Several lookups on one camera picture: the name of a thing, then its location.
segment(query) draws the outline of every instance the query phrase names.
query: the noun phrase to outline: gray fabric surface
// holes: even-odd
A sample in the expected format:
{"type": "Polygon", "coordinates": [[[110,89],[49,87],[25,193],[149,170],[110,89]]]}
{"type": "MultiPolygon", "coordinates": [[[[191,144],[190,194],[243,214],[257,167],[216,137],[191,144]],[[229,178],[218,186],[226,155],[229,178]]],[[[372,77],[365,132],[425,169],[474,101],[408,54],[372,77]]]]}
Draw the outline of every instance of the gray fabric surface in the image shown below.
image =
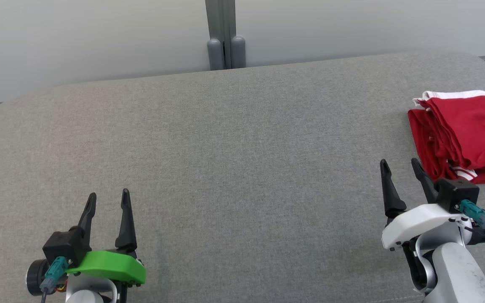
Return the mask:
{"type": "MultiPolygon", "coordinates": [[[[425,203],[406,112],[424,90],[485,90],[485,62],[403,53],[52,88],[0,106],[0,302],[98,195],[93,249],[130,189],[144,302],[411,303],[381,245],[379,160],[425,203]]],[[[479,205],[485,207],[485,186],[479,205]]],[[[485,272],[485,245],[471,247],[485,272]]],[[[64,301],[61,295],[48,302],[64,301]]]]}

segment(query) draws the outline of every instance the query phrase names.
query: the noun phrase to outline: folded red garment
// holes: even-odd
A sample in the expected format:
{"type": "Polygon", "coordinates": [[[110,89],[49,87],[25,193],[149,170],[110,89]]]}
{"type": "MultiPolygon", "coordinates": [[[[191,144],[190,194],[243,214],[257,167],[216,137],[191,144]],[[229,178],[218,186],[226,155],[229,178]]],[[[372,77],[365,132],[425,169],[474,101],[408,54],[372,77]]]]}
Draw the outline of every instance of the folded red garment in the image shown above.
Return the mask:
{"type": "Polygon", "coordinates": [[[439,178],[485,183],[485,96],[430,98],[408,112],[424,169],[439,178]]]}

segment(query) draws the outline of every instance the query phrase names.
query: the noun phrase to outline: teal connector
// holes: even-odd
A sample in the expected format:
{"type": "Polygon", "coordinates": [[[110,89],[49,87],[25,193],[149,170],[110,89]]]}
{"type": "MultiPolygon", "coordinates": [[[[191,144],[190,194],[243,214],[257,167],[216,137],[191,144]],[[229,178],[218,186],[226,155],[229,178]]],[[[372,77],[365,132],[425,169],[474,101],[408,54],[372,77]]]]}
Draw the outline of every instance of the teal connector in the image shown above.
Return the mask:
{"type": "Polygon", "coordinates": [[[462,200],[460,202],[459,211],[485,229],[485,211],[469,200],[462,200]]]}
{"type": "Polygon", "coordinates": [[[40,290],[45,293],[51,293],[56,287],[57,281],[65,274],[69,268],[69,263],[65,257],[57,257],[48,271],[44,275],[44,281],[40,284],[40,290]]]}

